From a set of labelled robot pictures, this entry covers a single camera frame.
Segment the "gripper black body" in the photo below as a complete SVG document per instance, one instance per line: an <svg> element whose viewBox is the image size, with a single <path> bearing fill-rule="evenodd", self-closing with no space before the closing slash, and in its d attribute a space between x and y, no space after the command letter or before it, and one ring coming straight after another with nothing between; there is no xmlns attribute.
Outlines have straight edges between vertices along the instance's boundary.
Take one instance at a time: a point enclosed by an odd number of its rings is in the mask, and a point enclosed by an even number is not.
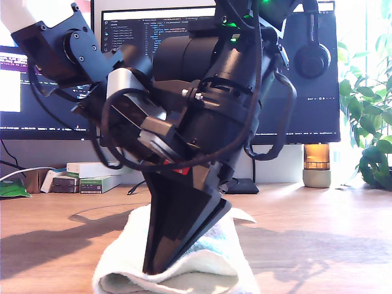
<svg viewBox="0 0 392 294"><path fill-rule="evenodd" d="M169 147L173 144L187 143L188 151L186 159L190 161L216 153L222 148L233 143L243 132L246 120L249 116L250 105L254 96L252 88L205 88L193 89L192 95L185 97L175 94L173 91L155 89L152 93L153 101L169 114L180 113L176 118L175 133L168 139ZM234 188L240 188L240 181L233 179L236 161L242 145L230 152L220 154L211 161L211 164L220 163L217 171L218 183L215 185L222 193L235 193ZM180 175L179 169L172 173L168 170L161 173L145 173L146 183L151 193L158 188L164 192L168 188L180 188L180 184L186 187L190 185L186 180L187 167Z"/></svg>

